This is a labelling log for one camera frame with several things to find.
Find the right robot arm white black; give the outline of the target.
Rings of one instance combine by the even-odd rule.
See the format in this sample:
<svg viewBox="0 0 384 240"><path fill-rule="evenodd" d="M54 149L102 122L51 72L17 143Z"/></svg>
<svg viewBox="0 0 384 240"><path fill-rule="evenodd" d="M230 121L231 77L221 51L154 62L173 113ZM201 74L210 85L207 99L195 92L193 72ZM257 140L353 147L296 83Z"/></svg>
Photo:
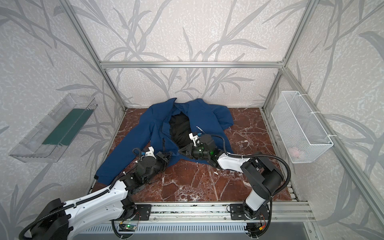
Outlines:
<svg viewBox="0 0 384 240"><path fill-rule="evenodd" d="M252 187L244 200L240 217L254 220L271 217L272 201L290 183L292 171L280 157L266 154L238 155L226 149L225 139L217 135L190 134L191 143L179 149L189 159L206 161L221 170L242 173Z"/></svg>

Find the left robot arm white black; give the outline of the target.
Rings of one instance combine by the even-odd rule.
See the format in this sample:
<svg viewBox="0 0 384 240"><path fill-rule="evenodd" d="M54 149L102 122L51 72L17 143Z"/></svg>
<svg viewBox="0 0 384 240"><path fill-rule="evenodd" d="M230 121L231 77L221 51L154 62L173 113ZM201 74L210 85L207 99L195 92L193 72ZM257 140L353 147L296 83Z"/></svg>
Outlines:
<svg viewBox="0 0 384 240"><path fill-rule="evenodd" d="M172 153L145 153L134 168L92 194L49 202L41 214L19 233L20 240L70 240L82 231L112 220L133 218L138 208L131 196L140 192L170 162Z"/></svg>

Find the blue zip jacket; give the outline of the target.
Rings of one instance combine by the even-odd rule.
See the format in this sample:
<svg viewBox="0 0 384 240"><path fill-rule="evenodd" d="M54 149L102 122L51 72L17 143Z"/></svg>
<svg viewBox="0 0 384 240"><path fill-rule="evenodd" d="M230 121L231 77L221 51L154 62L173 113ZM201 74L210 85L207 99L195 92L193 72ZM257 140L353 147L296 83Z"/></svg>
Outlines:
<svg viewBox="0 0 384 240"><path fill-rule="evenodd" d="M128 132L99 167L95 179L101 184L110 185L135 159L133 149L142 150L147 144L151 144L155 152L172 152L169 166L176 164L182 156L178 153L179 147L172 140L169 122L173 115L180 113L189 118L192 132L213 134L218 147L232 150L224 132L234 124L228 107L207 104L202 99L177 103L173 98L150 106L141 115L138 125Z"/></svg>

